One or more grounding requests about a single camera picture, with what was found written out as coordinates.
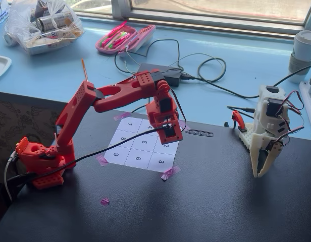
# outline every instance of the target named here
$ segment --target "numbered grid paper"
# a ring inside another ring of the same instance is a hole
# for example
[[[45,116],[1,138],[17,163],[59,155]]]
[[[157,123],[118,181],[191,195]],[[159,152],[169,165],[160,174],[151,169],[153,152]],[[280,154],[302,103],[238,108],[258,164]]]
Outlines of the numbered grid paper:
[[[110,146],[148,130],[153,130],[148,120],[124,118],[117,127]],[[178,142],[162,145],[157,132],[154,132],[106,151],[104,158],[113,164],[165,172],[173,167],[177,148]]]

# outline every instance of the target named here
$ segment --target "black power brick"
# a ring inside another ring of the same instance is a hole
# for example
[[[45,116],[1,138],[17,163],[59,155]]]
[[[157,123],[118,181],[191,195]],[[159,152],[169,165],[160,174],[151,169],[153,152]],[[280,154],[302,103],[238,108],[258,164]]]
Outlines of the black power brick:
[[[167,67],[167,66],[159,66],[159,65],[153,65],[148,63],[142,63],[139,70],[137,72],[143,72],[143,71],[149,71],[151,72],[153,69],[158,69],[160,72],[163,72],[166,81],[168,82],[169,86],[171,87],[178,87],[180,82],[180,75],[181,71],[175,69],[171,71],[170,70],[174,67]]]

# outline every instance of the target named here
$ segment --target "pink mark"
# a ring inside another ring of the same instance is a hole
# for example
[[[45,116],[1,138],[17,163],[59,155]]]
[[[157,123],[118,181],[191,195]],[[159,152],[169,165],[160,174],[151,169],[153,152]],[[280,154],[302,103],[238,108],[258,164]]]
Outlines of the pink mark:
[[[103,206],[106,206],[106,205],[109,205],[110,204],[110,201],[108,198],[103,198],[101,201],[100,201],[100,204],[102,204]]]
[[[125,112],[124,114],[115,116],[115,117],[114,117],[114,120],[115,120],[115,121],[118,121],[118,120],[124,119],[124,118],[126,118],[126,117],[130,117],[130,116],[131,116],[131,113],[130,113],[130,112]]]
[[[186,125],[185,121],[183,121],[183,120],[178,120],[178,123],[179,123],[179,126],[181,128],[184,128]],[[188,130],[190,130],[190,127],[188,125],[186,125],[185,131],[188,131]]]
[[[167,170],[166,172],[161,174],[162,180],[167,180],[169,177],[173,176],[174,174],[177,174],[180,172],[181,169],[177,166],[172,167],[171,169]]]
[[[106,166],[109,163],[102,155],[99,155],[95,158],[100,163],[101,166]]]

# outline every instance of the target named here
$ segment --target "black desk surface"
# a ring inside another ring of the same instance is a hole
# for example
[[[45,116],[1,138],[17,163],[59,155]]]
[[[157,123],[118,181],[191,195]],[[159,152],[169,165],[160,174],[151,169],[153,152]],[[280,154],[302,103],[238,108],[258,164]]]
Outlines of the black desk surface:
[[[108,146],[119,113],[88,111],[73,139],[76,157]],[[0,242],[311,241],[311,141],[292,138],[254,178],[237,130],[188,125],[214,137],[184,133],[175,158],[182,171],[166,182],[87,158],[60,187],[25,187],[0,222]]]

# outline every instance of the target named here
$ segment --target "pink pencil case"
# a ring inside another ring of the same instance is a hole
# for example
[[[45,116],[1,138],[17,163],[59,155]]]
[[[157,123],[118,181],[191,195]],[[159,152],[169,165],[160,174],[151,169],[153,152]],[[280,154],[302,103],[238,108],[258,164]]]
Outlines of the pink pencil case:
[[[118,32],[124,31],[131,33],[131,35],[130,37],[125,39],[123,43],[113,49],[106,49],[102,47],[101,43],[105,39],[105,37],[109,35],[108,33],[96,42],[95,48],[101,53],[114,54],[120,50],[125,50],[126,46],[130,44],[128,51],[136,52],[140,47],[148,44],[151,41],[155,30],[155,25],[147,26],[146,28],[141,29],[139,32],[137,32],[136,29],[125,25],[121,29],[119,29]]]

